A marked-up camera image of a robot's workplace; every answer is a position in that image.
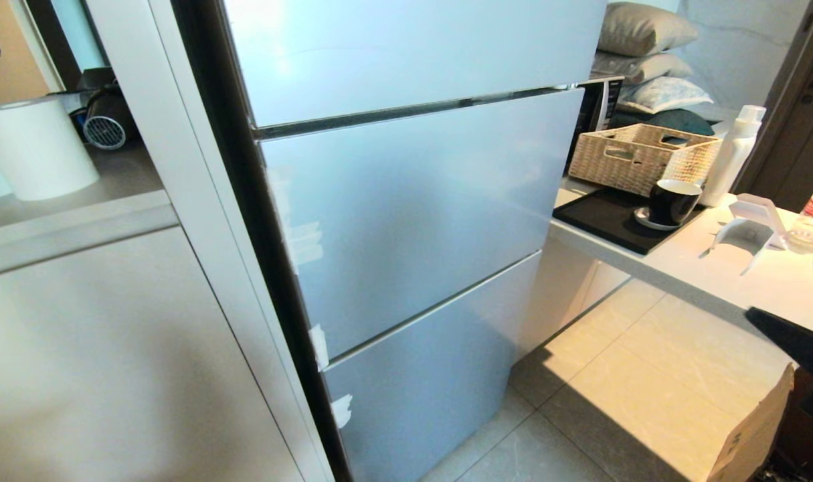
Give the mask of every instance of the black mug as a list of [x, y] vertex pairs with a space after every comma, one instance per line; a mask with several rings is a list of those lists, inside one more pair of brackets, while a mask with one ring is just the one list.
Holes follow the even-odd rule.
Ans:
[[679, 226], [701, 197], [701, 188], [693, 183], [661, 179], [650, 190], [650, 222]]

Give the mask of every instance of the woven storage basket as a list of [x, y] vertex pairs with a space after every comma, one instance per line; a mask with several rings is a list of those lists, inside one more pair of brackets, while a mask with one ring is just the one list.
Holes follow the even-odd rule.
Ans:
[[704, 180], [719, 146], [718, 137], [636, 123], [581, 134], [569, 174], [646, 196], [660, 179]]

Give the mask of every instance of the black tray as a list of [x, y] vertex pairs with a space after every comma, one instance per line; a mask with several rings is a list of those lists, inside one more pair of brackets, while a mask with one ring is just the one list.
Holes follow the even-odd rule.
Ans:
[[614, 188], [605, 188], [582, 196], [554, 210], [556, 220], [583, 229], [642, 255], [650, 253], [694, 220], [705, 208], [697, 205], [685, 223], [674, 231], [645, 228], [632, 219], [633, 211], [647, 206], [647, 198]]

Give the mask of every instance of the refrigerator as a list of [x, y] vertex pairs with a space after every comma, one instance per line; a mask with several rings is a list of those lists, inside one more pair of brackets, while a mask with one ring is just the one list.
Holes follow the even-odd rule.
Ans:
[[334, 472], [418, 480], [501, 405], [605, 2], [214, 4], [223, 152]]

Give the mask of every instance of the countertop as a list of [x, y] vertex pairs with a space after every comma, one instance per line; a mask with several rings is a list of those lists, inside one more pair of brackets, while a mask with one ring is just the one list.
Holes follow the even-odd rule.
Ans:
[[179, 223], [141, 141], [88, 153], [96, 183], [45, 201], [0, 197], [0, 272]]
[[[565, 179], [556, 207], [598, 189], [595, 184]], [[675, 236], [647, 256], [552, 220], [550, 236], [581, 250], [633, 277], [696, 305], [746, 330], [759, 331], [745, 320], [752, 306], [786, 318], [813, 331], [813, 255], [767, 248], [747, 274], [740, 275], [751, 254], [720, 244], [711, 254], [699, 258], [712, 245], [720, 223], [730, 222], [727, 206], [736, 200], [728, 195], [718, 208], [706, 210]], [[798, 216], [778, 210], [785, 226]]]

